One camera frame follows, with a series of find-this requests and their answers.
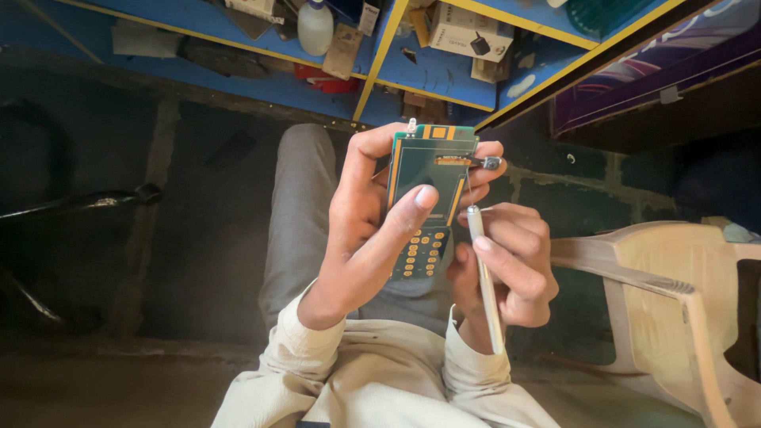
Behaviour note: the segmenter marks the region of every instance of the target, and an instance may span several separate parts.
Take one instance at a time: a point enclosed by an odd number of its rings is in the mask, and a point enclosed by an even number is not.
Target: wooden shelf
[[[565,8],[553,8],[546,0],[447,0],[447,3],[587,50],[600,44],[571,25]]]
[[[400,94],[386,94],[382,89],[373,87],[359,121],[375,126],[406,122],[402,119],[402,107]]]
[[[274,29],[251,40],[218,6],[205,0],[16,0],[0,2],[0,43],[16,43],[91,59],[107,65],[185,81],[341,118],[381,125],[400,118],[400,98],[374,89],[375,84],[413,91],[455,104],[457,125],[483,128],[603,52],[661,18],[686,0],[654,0],[602,40],[580,34],[565,9],[546,0],[447,0],[447,2],[535,33],[523,37],[512,59],[510,78],[497,85],[470,77],[472,59],[430,47],[420,48],[414,34],[394,37],[409,0],[386,2],[376,34],[364,37],[352,75],[367,81],[358,94],[322,94],[285,72],[263,79],[225,78],[183,59],[114,56],[110,27],[125,18],[165,30],[200,37],[316,67],[323,57],[302,50],[297,40],[283,42]],[[402,54],[416,52],[416,64]]]
[[[265,78],[224,77],[179,57],[114,55],[110,40],[110,28],[116,23],[114,16],[58,2],[38,1],[35,4],[62,27],[70,28],[71,35],[107,65],[342,119],[350,119],[354,113],[355,94],[324,94],[287,72],[271,70]]]
[[[402,54],[416,53],[417,64]],[[421,48],[417,36],[395,37],[377,76],[377,83],[484,111],[493,111],[497,85],[470,77],[473,59],[432,47]]]
[[[322,66],[324,59],[324,56],[306,53],[296,39],[280,40],[273,28],[258,40],[251,40],[219,7],[203,0],[56,1],[317,68]],[[362,38],[352,76],[366,78],[372,62],[373,39]]]

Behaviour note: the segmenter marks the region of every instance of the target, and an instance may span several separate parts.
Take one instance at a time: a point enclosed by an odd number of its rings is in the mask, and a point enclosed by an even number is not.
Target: gray trousers
[[[336,153],[328,133],[315,124],[285,131],[278,149],[272,218],[259,294],[267,329],[278,313],[301,294],[320,272],[328,242],[328,209],[338,186]],[[452,258],[447,246],[442,266]],[[452,305],[449,284],[441,274],[429,279],[389,281],[349,319],[387,319],[418,325],[444,336]]]

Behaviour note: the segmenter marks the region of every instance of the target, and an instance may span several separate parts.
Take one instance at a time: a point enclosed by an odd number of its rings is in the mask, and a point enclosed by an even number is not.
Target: person
[[[535,209],[485,210],[488,237],[446,251],[446,278],[387,282],[438,200],[434,187],[417,186],[381,224],[388,170],[374,174],[376,160],[405,130],[394,123],[355,134],[340,182],[321,126],[283,135],[260,293],[269,345],[258,370],[233,380],[214,428],[557,426],[511,383],[507,354],[492,354],[476,267],[478,254],[501,280],[503,333],[545,324],[558,285]],[[501,143],[478,144],[476,156],[487,155],[501,156]],[[505,168],[471,168],[461,206],[482,199]]]

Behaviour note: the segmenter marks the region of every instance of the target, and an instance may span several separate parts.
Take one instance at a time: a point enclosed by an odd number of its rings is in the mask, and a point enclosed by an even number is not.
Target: white sleeve
[[[444,345],[444,384],[455,407],[491,426],[559,428],[554,419],[521,386],[510,382],[507,353],[483,355],[457,332],[452,306]]]
[[[285,421],[292,426],[312,407],[336,362],[346,321],[321,331],[306,328],[296,314],[304,293],[280,311],[269,345],[259,357],[259,370],[233,380],[212,428],[266,427]]]

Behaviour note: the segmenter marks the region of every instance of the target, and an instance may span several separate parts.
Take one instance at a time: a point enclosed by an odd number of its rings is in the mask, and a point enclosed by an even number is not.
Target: wrist
[[[341,322],[346,316],[340,309],[336,308],[328,296],[324,293],[324,288],[320,286],[320,280],[312,284],[307,294],[301,298],[296,310],[301,325],[310,330],[326,330]]]
[[[492,338],[489,335],[489,325],[486,317],[466,317],[458,330],[460,338],[470,349],[483,355],[493,355]],[[505,327],[501,327],[501,334],[505,336]]]

